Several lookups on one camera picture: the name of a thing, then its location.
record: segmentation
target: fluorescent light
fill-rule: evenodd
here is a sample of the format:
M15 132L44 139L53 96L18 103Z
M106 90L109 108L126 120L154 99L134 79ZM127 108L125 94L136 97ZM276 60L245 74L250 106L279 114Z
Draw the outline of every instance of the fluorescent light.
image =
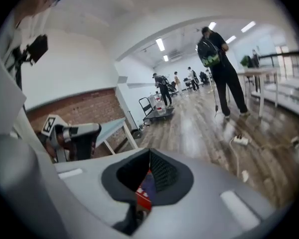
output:
M245 33L248 29L252 28L256 23L254 21L251 21L247 26L245 26L241 31Z
M215 25L216 25L216 22L210 22L210 24L209 24L209 29L210 30L213 30L213 28L215 27Z
M163 40L161 38L157 39L156 43L157 43L160 51L164 51L165 50L165 47L164 47L164 44L163 44Z
M233 40L235 40L236 39L236 36L235 35L233 35L232 37L230 37L227 41L226 41L226 43L231 43Z

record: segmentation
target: white table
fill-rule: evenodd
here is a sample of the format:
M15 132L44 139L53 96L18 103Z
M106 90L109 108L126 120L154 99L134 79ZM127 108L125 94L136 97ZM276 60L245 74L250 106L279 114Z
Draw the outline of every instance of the white table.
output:
M243 85L246 94L246 86L245 86L245 77L246 76L258 76L260 81L260 107L259 107L259 117L261 118L264 113L264 100L265 100L265 89L264 89L264 77L268 74L274 74L275 82L276 82L276 100L275 100L275 107L278 106L278 79L277 79L277 71L278 68L276 67L265 67L265 68L248 68L244 70L237 70L237 75L243 77Z
M101 124L102 130L99 134L98 138L96 139L95 147L97 148L102 143L105 143L106 147L110 150L110 152L115 155L115 152L110 147L109 143L107 142L107 138L109 138L112 134L114 134L118 129L122 128L124 129L125 135L132 146L133 149L137 149L138 146L136 142L134 141L134 138L132 137L130 130L128 126L125 123L125 118L122 119L116 119L107 123Z

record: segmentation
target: wooden floor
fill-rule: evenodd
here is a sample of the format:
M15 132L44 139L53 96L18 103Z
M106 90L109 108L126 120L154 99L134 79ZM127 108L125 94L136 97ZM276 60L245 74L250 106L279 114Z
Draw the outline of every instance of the wooden floor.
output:
M299 117L265 102L263 118L259 119L259 101L247 98L251 115L242 118L231 97L231 117L226 120L221 111L215 117L215 101L209 86L183 93L183 98L172 98L175 110L171 119L154 121L145 127L142 138L136 140L139 147L173 150L214 163L236 175L237 159L229 142L235 135L243 134L252 140L251 144L232 143L239 158L239 177L242 179L241 172L246 170L249 174L246 183L276 207L294 199L299 189L299 150L261 147L290 144L293 137L299 136ZM219 105L217 91L215 94Z

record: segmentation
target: sneaker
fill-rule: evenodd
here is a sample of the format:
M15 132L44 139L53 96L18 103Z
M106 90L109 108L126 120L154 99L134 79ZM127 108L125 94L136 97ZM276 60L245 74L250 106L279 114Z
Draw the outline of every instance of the sneaker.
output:
M249 116L249 115L250 115L249 111L246 111L245 113L240 113L240 116L244 116L244 117Z

